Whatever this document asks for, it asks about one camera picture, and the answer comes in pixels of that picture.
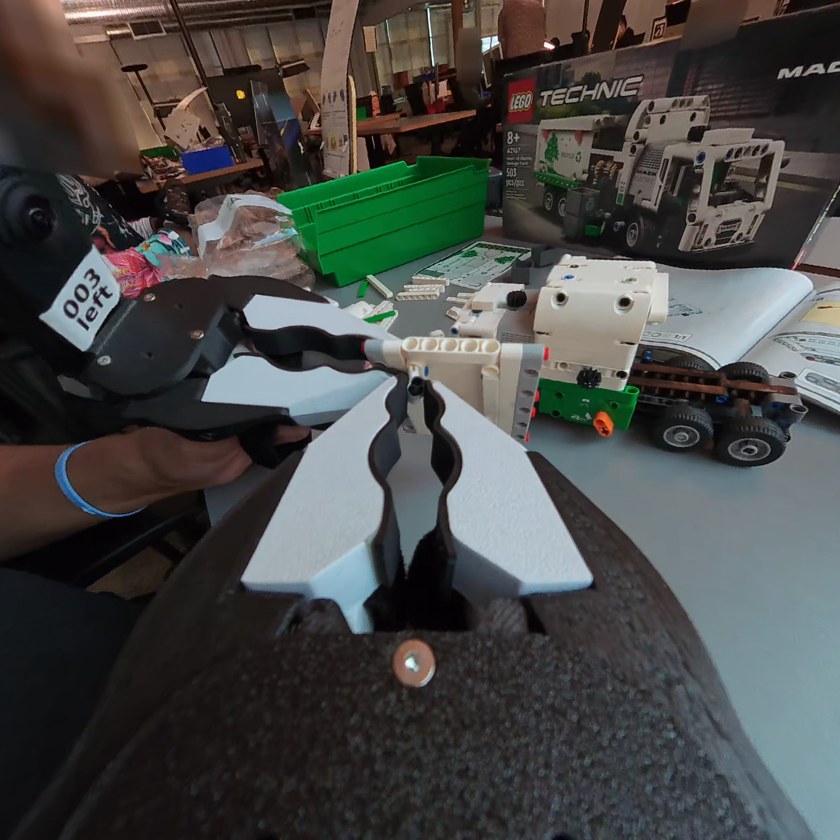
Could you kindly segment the open instruction booklet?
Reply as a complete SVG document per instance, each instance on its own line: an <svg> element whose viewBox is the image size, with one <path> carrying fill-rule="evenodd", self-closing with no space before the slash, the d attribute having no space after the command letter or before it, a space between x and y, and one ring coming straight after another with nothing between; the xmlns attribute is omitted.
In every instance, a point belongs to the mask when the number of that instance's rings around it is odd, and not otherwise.
<svg viewBox="0 0 840 840"><path fill-rule="evenodd" d="M839 413L839 285L790 269L682 269L668 273L668 316L643 344L697 357L790 372L800 395Z"/></svg>

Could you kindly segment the person's left forearm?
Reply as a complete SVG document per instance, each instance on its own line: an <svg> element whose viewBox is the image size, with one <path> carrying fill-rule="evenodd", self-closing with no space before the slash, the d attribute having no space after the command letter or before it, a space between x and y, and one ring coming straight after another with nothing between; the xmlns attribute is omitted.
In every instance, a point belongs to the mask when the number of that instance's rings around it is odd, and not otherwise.
<svg viewBox="0 0 840 840"><path fill-rule="evenodd" d="M55 467L63 451L59 445L1 447L1 561L95 523L57 484Z"/></svg>

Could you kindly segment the black floor lamp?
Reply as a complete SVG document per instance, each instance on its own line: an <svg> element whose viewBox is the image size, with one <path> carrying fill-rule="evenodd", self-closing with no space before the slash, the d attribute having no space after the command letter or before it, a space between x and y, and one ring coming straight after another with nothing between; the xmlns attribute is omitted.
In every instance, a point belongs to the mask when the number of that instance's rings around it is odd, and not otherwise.
<svg viewBox="0 0 840 840"><path fill-rule="evenodd" d="M149 118L150 126L157 137L157 140L149 141L144 147L157 148L165 145L164 126L156 111L154 98L151 96L151 92L148 89L143 77L143 73L147 71L148 68L149 65L145 62L123 64L120 67L121 72L125 74L131 88L136 94L143 112Z"/></svg>

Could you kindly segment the person's dark trousers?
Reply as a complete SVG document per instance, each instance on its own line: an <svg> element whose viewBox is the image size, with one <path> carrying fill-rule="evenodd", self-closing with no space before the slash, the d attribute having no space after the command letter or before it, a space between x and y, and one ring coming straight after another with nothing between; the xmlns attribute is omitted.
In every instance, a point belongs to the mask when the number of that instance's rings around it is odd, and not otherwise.
<svg viewBox="0 0 840 840"><path fill-rule="evenodd" d="M126 600L2 569L2 838L67 761L153 598Z"/></svg>

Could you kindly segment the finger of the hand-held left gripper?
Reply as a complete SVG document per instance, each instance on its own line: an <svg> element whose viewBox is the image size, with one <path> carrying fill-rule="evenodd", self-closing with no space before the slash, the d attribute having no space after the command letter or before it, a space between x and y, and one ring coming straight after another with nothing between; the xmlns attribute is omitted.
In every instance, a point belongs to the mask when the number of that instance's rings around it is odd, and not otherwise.
<svg viewBox="0 0 840 840"><path fill-rule="evenodd" d="M364 361L366 341L385 341L391 334L327 302L255 296L243 310L248 346L270 358L304 352L338 361Z"/></svg>
<svg viewBox="0 0 840 840"><path fill-rule="evenodd" d="M284 408L296 423L318 426L354 409L395 369L383 361L337 360L325 353L304 353L302 364L291 369L254 353L235 354L211 375L201 402Z"/></svg>

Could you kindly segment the blue wristband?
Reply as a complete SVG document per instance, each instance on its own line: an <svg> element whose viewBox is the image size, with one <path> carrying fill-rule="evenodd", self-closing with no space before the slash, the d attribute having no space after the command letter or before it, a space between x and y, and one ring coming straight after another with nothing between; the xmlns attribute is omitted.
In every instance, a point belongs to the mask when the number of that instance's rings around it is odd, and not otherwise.
<svg viewBox="0 0 840 840"><path fill-rule="evenodd" d="M89 516L97 517L97 518L105 518L105 519L118 519L118 518L127 518L134 516L146 509L146 507L141 507L137 510L128 511L124 513L114 513L100 510L97 507L92 506L87 500L85 500L78 492L76 491L75 487L72 486L70 479L67 473L68 461L70 457L82 447L85 447L89 444L89 441L81 442L78 444L71 445L65 448L55 462L54 467L54 476L56 480L56 484L58 489L66 498L71 505L73 505L78 510L86 513Z"/></svg>

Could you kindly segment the lego set box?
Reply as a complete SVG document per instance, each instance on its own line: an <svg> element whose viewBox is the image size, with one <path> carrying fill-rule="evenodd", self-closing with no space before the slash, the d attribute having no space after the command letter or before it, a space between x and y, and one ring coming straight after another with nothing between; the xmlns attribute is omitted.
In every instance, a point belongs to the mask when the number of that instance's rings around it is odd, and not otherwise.
<svg viewBox="0 0 840 840"><path fill-rule="evenodd" d="M838 4L543 62L501 83L506 238L792 269L838 188Z"/></svg>

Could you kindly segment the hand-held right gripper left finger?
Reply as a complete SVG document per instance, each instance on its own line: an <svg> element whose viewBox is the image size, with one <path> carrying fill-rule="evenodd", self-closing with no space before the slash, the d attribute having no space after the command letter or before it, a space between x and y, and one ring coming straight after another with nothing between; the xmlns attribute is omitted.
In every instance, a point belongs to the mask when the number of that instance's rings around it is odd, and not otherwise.
<svg viewBox="0 0 840 840"><path fill-rule="evenodd" d="M389 377L311 443L242 574L252 592L331 600L368 634L366 603L403 567L387 477L401 457L403 379Z"/></svg>

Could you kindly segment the person's floral shirt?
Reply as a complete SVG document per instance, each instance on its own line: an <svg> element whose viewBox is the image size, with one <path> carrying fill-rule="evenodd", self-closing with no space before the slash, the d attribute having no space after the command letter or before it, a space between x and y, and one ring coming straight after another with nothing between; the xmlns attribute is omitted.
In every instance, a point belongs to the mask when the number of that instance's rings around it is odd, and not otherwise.
<svg viewBox="0 0 840 840"><path fill-rule="evenodd" d="M124 216L91 178L67 174L56 178L125 298L137 298L167 279L162 257L192 257L189 244L176 230L150 215Z"/></svg>

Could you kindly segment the green and white sticker sheet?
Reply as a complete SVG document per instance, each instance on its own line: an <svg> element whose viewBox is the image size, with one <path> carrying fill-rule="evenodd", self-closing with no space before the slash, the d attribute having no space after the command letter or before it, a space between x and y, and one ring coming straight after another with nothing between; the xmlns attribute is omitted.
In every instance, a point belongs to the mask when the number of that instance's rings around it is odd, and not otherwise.
<svg viewBox="0 0 840 840"><path fill-rule="evenodd" d="M479 241L421 269L412 281L421 285L454 285L477 291L487 282L504 277L517 260L530 255L529 248Z"/></svg>

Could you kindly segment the green plastic storage bin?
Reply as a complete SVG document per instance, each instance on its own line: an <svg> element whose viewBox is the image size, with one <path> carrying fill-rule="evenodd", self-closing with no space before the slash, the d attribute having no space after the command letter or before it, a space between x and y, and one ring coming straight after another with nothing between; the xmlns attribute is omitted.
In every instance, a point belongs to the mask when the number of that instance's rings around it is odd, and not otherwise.
<svg viewBox="0 0 840 840"><path fill-rule="evenodd" d="M280 194L303 258L336 287L479 237L489 161L420 156Z"/></svg>

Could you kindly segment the crumpled clear plastic bags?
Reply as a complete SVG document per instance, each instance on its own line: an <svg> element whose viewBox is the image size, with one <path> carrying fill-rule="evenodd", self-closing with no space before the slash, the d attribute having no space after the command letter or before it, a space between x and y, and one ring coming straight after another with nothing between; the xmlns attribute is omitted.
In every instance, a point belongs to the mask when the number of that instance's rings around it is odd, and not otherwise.
<svg viewBox="0 0 840 840"><path fill-rule="evenodd" d="M207 277L267 277L308 290L314 284L291 210L275 194L206 198L195 206L191 226Z"/></svg>

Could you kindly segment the white printed banner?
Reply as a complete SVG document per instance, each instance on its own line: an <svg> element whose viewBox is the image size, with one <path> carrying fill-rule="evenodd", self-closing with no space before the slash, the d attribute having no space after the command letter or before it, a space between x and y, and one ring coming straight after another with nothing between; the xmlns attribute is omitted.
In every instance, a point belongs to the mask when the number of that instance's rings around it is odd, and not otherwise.
<svg viewBox="0 0 840 840"><path fill-rule="evenodd" d="M364 47L363 25L358 23L359 1L332 1L320 80L322 170L330 180L350 173L350 117L354 115L348 93L349 77L355 92L368 95L375 89L369 54Z"/></svg>

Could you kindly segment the blue plastic bin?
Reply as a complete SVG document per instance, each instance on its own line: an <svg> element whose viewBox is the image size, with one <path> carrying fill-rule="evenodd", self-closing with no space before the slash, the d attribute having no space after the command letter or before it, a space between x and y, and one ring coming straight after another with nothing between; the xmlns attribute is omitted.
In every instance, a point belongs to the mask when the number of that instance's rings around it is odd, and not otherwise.
<svg viewBox="0 0 840 840"><path fill-rule="evenodd" d="M226 169L236 160L228 146L217 144L181 152L181 163L186 174L200 175Z"/></svg>

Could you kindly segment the wooden table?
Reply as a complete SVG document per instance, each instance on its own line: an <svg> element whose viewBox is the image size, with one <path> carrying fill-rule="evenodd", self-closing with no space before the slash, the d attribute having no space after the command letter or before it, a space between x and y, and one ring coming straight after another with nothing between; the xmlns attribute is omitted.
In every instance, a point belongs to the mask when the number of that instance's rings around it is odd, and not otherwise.
<svg viewBox="0 0 840 840"><path fill-rule="evenodd" d="M477 111L474 109L421 114L411 117L395 112L358 121L355 132L359 137L371 137L382 134L397 135L427 131L432 133L433 139L437 142L442 136L441 131L444 126L473 119L476 115Z"/></svg>
<svg viewBox="0 0 840 840"><path fill-rule="evenodd" d="M183 174L170 181L159 184L149 178L141 178L135 182L141 194L158 192L166 183L175 183L184 188L193 188L195 185L218 186L232 183L239 177L262 172L266 164L261 159L248 159L243 163L236 163L227 167L205 171L197 174Z"/></svg>

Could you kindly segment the scattered white lego pieces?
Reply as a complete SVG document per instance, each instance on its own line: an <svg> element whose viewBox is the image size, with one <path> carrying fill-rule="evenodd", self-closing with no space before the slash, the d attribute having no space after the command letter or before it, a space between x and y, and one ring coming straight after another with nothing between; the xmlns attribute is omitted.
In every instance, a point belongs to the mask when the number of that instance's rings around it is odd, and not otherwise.
<svg viewBox="0 0 840 840"><path fill-rule="evenodd" d="M426 283L415 282L413 280L411 283L404 285L399 291L392 291L374 275L368 275L364 279L369 281L369 288L365 299L360 300L356 297L355 301L350 305L342 307L342 310L347 311L350 315L360 320L372 312L381 312L392 308L397 310L395 306L397 302L435 301L444 297L446 301L454 303L457 308L463 307L479 290L478 287L458 289L449 280L438 278ZM382 327L385 330L391 330L398 317L394 321L369 324Z"/></svg>

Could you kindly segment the person's left hand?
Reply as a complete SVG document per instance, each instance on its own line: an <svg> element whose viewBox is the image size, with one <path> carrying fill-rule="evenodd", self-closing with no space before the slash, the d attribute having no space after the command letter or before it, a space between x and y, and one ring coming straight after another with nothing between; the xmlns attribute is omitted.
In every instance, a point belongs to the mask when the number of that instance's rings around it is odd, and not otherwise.
<svg viewBox="0 0 840 840"><path fill-rule="evenodd" d="M222 486L252 465L236 437L204 443L145 427L80 446L69 455L66 476L90 508L117 515Z"/></svg>

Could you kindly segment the white lego truck model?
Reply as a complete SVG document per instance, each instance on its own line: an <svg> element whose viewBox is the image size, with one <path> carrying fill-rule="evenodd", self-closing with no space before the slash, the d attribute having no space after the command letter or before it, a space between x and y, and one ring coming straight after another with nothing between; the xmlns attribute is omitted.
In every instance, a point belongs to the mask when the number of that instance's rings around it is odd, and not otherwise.
<svg viewBox="0 0 840 840"><path fill-rule="evenodd" d="M488 283L448 310L456 338L536 343L549 350L536 406L601 437L647 419L654 446L706 450L737 468L768 466L807 409L794 375L737 361L719 368L643 344L669 309L669 275L644 260L570 255L540 287Z"/></svg>

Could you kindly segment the white lego panel assembly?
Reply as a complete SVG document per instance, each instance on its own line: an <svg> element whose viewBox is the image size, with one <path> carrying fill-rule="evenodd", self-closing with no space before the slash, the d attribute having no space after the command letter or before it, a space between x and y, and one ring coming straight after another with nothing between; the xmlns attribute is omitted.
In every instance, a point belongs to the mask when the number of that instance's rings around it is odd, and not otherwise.
<svg viewBox="0 0 840 840"><path fill-rule="evenodd" d="M422 380L444 385L519 443L529 440L548 348L497 339L426 336L367 339L362 349L367 361L405 372L410 384Z"/></svg>

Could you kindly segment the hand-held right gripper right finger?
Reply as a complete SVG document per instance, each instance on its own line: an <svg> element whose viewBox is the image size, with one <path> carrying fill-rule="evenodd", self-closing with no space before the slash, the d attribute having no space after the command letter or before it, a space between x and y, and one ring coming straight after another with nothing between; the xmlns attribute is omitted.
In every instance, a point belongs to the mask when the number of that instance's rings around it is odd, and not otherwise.
<svg viewBox="0 0 840 840"><path fill-rule="evenodd" d="M529 452L452 390L429 382L424 420L442 488L435 571L442 596L528 596L588 588L593 574Z"/></svg>

